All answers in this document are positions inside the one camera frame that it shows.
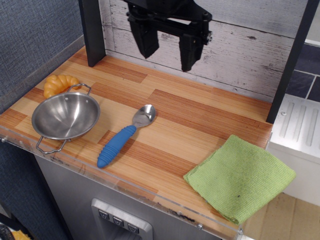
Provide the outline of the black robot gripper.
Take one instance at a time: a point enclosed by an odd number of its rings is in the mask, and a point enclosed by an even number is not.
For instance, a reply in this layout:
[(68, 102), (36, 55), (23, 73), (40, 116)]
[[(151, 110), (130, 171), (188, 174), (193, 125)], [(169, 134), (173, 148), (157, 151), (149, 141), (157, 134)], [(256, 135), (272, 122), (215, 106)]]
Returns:
[(127, 0), (128, 21), (140, 53), (149, 58), (159, 48), (158, 31), (179, 37), (181, 69), (188, 72), (212, 40), (212, 14), (193, 0)]

